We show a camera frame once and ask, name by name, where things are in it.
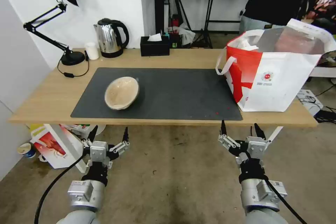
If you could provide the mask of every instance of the white cup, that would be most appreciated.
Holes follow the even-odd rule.
[[[85,50],[90,60],[96,60],[99,58],[98,48],[96,47],[96,43],[94,42],[86,43]]]

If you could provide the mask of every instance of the concrete floor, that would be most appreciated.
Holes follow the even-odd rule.
[[[305,85],[315,94],[330,84],[313,78]],[[336,88],[319,98],[336,107]],[[217,141],[218,127],[130,126],[131,148],[108,173],[101,223],[238,224],[245,214],[240,201],[235,159]],[[228,127],[235,139],[248,127]],[[98,136],[121,140],[124,127],[108,126]],[[264,158],[266,174],[280,180],[287,200],[309,223],[336,223],[336,126],[284,128]],[[32,223],[37,203],[60,173],[37,159],[22,159],[0,182],[0,223]],[[79,180],[70,170],[53,187],[43,205],[40,223],[56,223],[69,212],[67,189]],[[281,215],[299,223],[280,204]]]

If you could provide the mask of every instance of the logo on bag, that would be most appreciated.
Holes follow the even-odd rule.
[[[273,73],[272,72],[265,72],[262,74],[262,80],[263,81],[271,81],[273,78]]]

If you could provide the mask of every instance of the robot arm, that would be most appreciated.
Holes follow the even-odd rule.
[[[81,180],[72,181],[68,195],[74,209],[57,224],[99,224],[96,218],[103,203],[103,195],[107,186],[107,170],[112,168],[113,160],[117,159],[128,147],[128,128],[125,128],[122,141],[117,145],[93,141],[94,129],[88,137],[90,160],[87,163],[88,173]]]
[[[218,141],[236,157],[241,171],[241,203],[246,213],[247,224],[285,224],[287,223],[277,212],[280,198],[269,187],[269,183],[284,198],[287,192],[282,182],[268,180],[262,161],[263,154],[268,147],[265,134],[255,124],[257,137],[249,136],[245,141],[235,141],[226,134],[222,122]]]

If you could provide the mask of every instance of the wooden table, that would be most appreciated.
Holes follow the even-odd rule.
[[[61,139],[61,147],[73,156],[79,157],[77,151],[59,129],[62,124],[110,124],[110,125],[220,125],[221,121],[210,120],[152,120],[152,119],[110,119],[110,118],[71,118],[70,114],[79,101],[86,86],[98,67],[112,68],[198,68],[215,69],[220,49],[171,49],[169,56],[141,57],[139,49],[126,49],[117,58],[103,58],[90,61],[88,73],[82,77],[66,78],[54,69],[34,93],[9,119],[12,123],[43,123]],[[87,62],[76,66],[60,66],[64,72],[82,74],[87,69]],[[225,121],[229,125],[277,126],[269,141],[276,137],[283,126],[315,127],[317,122],[295,99],[285,112],[241,112],[242,121]],[[78,163],[80,171],[84,162]]]

